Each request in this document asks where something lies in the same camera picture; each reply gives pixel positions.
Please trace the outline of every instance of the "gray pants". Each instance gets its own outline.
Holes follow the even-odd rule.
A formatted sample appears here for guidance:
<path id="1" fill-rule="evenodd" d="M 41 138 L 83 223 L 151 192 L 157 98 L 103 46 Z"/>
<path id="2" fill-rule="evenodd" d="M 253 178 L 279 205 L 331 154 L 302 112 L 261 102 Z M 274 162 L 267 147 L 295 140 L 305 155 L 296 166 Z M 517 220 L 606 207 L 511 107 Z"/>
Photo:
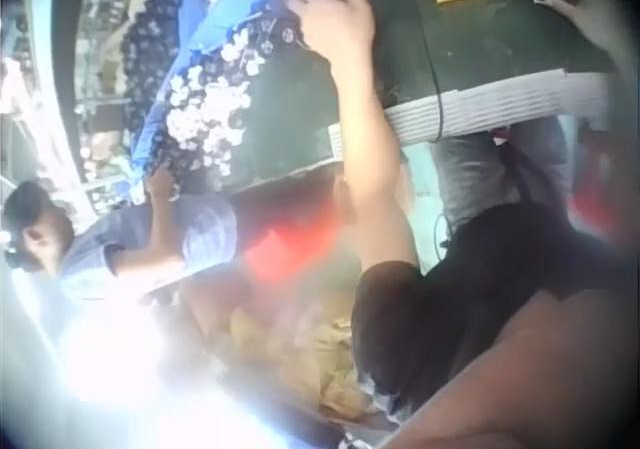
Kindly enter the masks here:
<path id="1" fill-rule="evenodd" d="M 564 131 L 557 117 L 536 119 L 511 126 L 509 142 L 533 161 L 564 202 L 571 191 L 571 166 Z M 450 229 L 490 207 L 520 200 L 515 181 L 506 173 L 498 147 L 488 132 L 444 138 L 432 144 L 440 197 Z M 531 199 L 543 204 L 556 201 L 548 186 L 528 167 L 517 171 Z"/>

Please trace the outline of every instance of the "red cloth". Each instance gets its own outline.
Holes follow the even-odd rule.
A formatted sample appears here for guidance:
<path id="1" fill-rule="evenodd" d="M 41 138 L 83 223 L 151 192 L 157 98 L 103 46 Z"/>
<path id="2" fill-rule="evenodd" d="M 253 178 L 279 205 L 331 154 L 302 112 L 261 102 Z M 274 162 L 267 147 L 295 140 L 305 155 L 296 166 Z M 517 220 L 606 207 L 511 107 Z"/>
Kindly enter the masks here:
<path id="1" fill-rule="evenodd" d="M 245 259 L 254 276 L 262 282 L 284 282 L 329 254 L 336 243 L 339 226 L 331 199 L 306 224 L 274 224 L 267 235 L 245 253 Z"/>

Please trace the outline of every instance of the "hand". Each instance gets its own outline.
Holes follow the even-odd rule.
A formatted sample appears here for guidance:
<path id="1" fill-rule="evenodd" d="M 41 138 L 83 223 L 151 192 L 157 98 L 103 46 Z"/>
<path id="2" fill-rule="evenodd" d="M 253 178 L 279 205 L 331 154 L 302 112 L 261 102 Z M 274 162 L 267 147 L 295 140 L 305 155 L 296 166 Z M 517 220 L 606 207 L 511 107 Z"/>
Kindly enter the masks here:
<path id="1" fill-rule="evenodd" d="M 144 182 L 152 201 L 169 201 L 174 195 L 175 180 L 166 165 L 158 167 Z"/>
<path id="2" fill-rule="evenodd" d="M 287 7 L 300 17 L 305 42 L 332 70 L 370 64 L 375 25 L 367 0 L 289 0 Z"/>
<path id="3" fill-rule="evenodd" d="M 598 48 L 611 52 L 620 37 L 615 6 L 612 0 L 580 0 L 577 5 L 565 0 L 535 0 L 571 21 L 582 35 Z"/>

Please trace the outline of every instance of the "black hair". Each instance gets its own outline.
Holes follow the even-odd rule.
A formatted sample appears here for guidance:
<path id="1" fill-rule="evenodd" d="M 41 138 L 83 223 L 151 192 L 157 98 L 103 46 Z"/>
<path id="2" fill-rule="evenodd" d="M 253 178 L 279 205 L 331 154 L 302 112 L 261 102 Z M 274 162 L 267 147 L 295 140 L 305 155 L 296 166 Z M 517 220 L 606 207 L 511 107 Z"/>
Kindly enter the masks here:
<path id="1" fill-rule="evenodd" d="M 10 240 L 5 244 L 4 259 L 12 269 L 34 272 L 40 263 L 24 246 L 23 231 L 35 224 L 42 212 L 46 191 L 34 181 L 21 183 L 7 198 L 2 211 L 0 226 Z"/>

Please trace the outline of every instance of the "green surface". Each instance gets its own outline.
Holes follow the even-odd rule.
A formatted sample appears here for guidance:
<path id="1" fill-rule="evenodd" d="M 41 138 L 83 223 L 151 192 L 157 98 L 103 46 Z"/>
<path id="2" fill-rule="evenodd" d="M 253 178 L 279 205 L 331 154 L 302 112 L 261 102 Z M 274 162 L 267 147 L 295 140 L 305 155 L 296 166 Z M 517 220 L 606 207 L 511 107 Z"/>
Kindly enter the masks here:
<path id="1" fill-rule="evenodd" d="M 386 107 L 436 94 L 427 48 L 441 91 L 557 68 L 610 68 L 570 23 L 532 0 L 370 1 Z M 251 161 L 242 179 L 284 177 L 331 157 L 326 128 L 338 117 L 324 61 L 302 49 L 283 51 L 266 65 L 251 92 L 246 134 Z"/>

